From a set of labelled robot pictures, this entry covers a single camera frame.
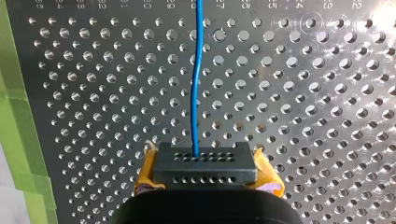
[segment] perforated metal plate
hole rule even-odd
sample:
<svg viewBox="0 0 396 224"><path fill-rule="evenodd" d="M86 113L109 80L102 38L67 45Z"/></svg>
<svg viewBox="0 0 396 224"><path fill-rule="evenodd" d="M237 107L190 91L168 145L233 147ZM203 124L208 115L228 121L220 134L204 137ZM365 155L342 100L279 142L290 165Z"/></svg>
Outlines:
<svg viewBox="0 0 396 224"><path fill-rule="evenodd" d="M59 222L107 223L145 140L187 147L190 0L8 1ZM205 0L202 146L264 147L305 223L395 223L391 0Z"/></svg>

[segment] green edge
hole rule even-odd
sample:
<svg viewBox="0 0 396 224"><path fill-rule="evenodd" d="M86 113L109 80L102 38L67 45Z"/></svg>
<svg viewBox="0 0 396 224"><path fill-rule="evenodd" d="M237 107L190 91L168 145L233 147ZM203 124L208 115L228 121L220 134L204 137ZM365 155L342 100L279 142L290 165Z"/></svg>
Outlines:
<svg viewBox="0 0 396 224"><path fill-rule="evenodd" d="M33 224L56 224L56 205L21 75L7 13L0 0L0 142Z"/></svg>

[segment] white surface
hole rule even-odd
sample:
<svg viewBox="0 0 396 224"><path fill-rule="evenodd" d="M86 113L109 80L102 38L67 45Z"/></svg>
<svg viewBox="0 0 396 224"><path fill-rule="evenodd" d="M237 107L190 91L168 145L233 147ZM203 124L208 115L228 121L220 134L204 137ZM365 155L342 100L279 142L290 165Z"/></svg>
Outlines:
<svg viewBox="0 0 396 224"><path fill-rule="evenodd" d="M29 224L23 191L15 189L6 156L0 144L0 223Z"/></svg>
<svg viewBox="0 0 396 224"><path fill-rule="evenodd" d="M23 191L0 187L0 223L30 224Z"/></svg>
<svg viewBox="0 0 396 224"><path fill-rule="evenodd" d="M8 168L6 156L0 143L0 187L8 187L15 189L14 181L11 172Z"/></svg>

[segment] blue cable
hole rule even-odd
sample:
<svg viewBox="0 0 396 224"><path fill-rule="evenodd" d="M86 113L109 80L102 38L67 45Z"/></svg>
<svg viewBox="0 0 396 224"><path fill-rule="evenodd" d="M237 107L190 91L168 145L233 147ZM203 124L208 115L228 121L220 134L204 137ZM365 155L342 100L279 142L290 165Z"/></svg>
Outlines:
<svg viewBox="0 0 396 224"><path fill-rule="evenodd" d="M201 74L202 66L202 50L204 47L204 0L196 0L196 26L197 26L197 40L195 46L195 63L194 73L192 75L191 85L191 140L192 140L192 154L194 157L199 157L199 143L198 143L198 82Z"/></svg>

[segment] printed number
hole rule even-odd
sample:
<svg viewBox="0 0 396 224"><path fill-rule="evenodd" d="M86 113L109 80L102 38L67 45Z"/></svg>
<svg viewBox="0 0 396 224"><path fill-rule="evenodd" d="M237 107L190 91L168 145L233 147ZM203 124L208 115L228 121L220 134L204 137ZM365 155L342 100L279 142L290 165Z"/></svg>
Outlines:
<svg viewBox="0 0 396 224"><path fill-rule="evenodd" d="M301 8L301 7L304 7L304 5L303 5L303 1L304 1L304 0L296 0L296 2L297 2L297 6L296 6L296 8Z"/></svg>
<svg viewBox="0 0 396 224"><path fill-rule="evenodd" d="M121 1L121 7L128 7L129 0L120 0L120 1Z"/></svg>
<svg viewBox="0 0 396 224"><path fill-rule="evenodd" d="M151 8L151 0L143 0L143 8L150 9Z"/></svg>
<svg viewBox="0 0 396 224"><path fill-rule="evenodd" d="M64 2L64 0L55 0L55 2L57 3L56 8L58 8L58 9L64 8L64 7L62 6L62 3Z"/></svg>
<svg viewBox="0 0 396 224"><path fill-rule="evenodd" d="M44 8L43 0L35 0L35 2L36 2L35 7L37 7L38 9Z"/></svg>
<svg viewBox="0 0 396 224"><path fill-rule="evenodd" d="M217 4L216 7L225 8L224 0L216 0Z"/></svg>
<svg viewBox="0 0 396 224"><path fill-rule="evenodd" d="M106 0L98 0L98 3L99 3L99 5L98 5L99 9L106 9L107 8Z"/></svg>
<svg viewBox="0 0 396 224"><path fill-rule="evenodd" d="M84 2L85 2L85 0L77 0L77 8L84 9L85 8Z"/></svg>
<svg viewBox="0 0 396 224"><path fill-rule="evenodd" d="M242 8L250 8L250 0L242 0Z"/></svg>
<svg viewBox="0 0 396 224"><path fill-rule="evenodd" d="M173 9L175 8L175 0L167 0L168 5L166 5L168 8Z"/></svg>
<svg viewBox="0 0 396 224"><path fill-rule="evenodd" d="M268 0L268 7L269 8L277 8L277 2L276 0Z"/></svg>
<svg viewBox="0 0 396 224"><path fill-rule="evenodd" d="M361 0L353 0L352 9L360 9L361 7Z"/></svg>
<svg viewBox="0 0 396 224"><path fill-rule="evenodd" d="M332 0L324 0L325 3L323 3L323 8L324 9L330 9L332 8Z"/></svg>

